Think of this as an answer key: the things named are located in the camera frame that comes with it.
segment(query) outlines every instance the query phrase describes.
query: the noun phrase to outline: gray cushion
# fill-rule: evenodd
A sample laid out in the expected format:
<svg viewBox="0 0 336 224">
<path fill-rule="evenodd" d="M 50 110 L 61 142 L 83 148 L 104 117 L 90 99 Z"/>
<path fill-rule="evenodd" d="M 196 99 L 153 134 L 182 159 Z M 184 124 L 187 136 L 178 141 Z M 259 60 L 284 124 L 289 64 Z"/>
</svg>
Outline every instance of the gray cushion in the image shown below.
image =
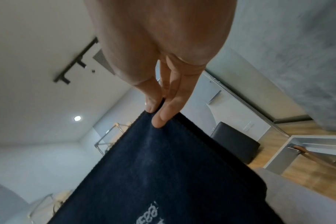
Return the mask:
<svg viewBox="0 0 336 224">
<path fill-rule="evenodd" d="M 266 169 L 254 171 L 267 184 L 267 203 L 286 224 L 336 224 L 336 201 Z"/>
</svg>

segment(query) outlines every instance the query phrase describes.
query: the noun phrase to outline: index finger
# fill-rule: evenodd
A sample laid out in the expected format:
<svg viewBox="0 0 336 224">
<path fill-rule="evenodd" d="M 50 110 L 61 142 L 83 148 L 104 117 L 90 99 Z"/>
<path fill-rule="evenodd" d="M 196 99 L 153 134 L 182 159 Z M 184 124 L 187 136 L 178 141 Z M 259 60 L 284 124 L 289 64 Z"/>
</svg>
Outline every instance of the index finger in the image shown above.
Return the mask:
<svg viewBox="0 0 336 224">
<path fill-rule="evenodd" d="M 163 104 L 162 108 L 152 118 L 152 125 L 155 128 L 163 127 L 167 121 L 183 109 L 193 93 L 199 77 L 200 74 L 182 75 L 176 95 L 172 99 L 167 99 L 168 101 Z"/>
</svg>

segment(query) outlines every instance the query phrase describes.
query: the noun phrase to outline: black cushion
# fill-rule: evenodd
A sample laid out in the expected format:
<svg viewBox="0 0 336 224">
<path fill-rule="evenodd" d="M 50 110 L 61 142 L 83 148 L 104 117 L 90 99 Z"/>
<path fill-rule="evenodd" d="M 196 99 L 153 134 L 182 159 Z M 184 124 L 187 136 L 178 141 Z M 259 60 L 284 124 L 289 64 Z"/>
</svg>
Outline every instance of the black cushion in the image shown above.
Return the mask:
<svg viewBox="0 0 336 224">
<path fill-rule="evenodd" d="M 217 125 L 211 138 L 246 164 L 253 160 L 260 146 L 254 139 L 223 122 Z"/>
</svg>

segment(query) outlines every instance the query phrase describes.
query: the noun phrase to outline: skin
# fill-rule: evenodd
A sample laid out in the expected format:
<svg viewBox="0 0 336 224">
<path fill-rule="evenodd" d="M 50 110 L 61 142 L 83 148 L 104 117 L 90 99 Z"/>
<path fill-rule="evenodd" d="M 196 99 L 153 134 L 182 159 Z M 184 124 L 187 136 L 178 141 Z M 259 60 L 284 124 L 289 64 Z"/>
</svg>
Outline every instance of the skin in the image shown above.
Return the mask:
<svg viewBox="0 0 336 224">
<path fill-rule="evenodd" d="M 183 109 L 230 32 L 236 0 L 85 0 L 116 75 L 146 95 L 156 128 Z M 161 83 L 155 79 L 160 61 Z"/>
</svg>

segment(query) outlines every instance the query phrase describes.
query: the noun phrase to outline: brown strap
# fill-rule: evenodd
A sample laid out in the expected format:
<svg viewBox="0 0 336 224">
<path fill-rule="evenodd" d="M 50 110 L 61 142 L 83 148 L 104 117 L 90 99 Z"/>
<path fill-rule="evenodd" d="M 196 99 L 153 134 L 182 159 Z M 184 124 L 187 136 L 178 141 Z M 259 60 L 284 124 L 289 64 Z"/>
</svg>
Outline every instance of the brown strap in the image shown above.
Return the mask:
<svg viewBox="0 0 336 224">
<path fill-rule="evenodd" d="M 318 155 L 314 152 L 310 152 L 308 151 L 305 147 L 299 146 L 299 145 L 294 145 L 293 146 L 294 149 L 299 150 L 301 152 L 301 155 L 303 155 L 304 157 L 313 160 L 319 164 L 331 167 L 333 169 L 336 169 L 336 163 L 334 160 L 329 159 L 326 156 L 321 156 Z"/>
</svg>

